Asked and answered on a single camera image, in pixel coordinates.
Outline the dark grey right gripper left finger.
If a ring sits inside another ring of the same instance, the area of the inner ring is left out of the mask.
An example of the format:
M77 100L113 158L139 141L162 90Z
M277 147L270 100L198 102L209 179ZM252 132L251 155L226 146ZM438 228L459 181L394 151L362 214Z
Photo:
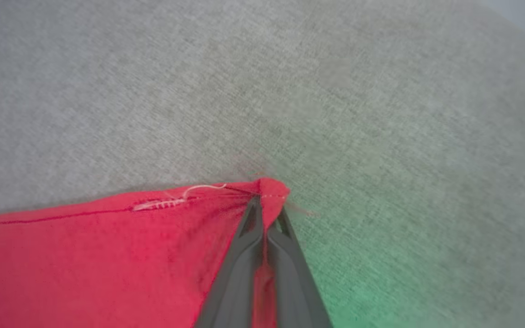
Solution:
M201 307L195 328L251 328L254 280L263 259L264 221L260 196L247 204Z

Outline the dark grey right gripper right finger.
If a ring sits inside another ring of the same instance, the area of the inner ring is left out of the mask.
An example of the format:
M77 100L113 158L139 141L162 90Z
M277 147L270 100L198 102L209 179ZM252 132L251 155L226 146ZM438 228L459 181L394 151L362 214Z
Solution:
M285 208L267 231L268 258L275 275L278 328L331 328L319 289Z

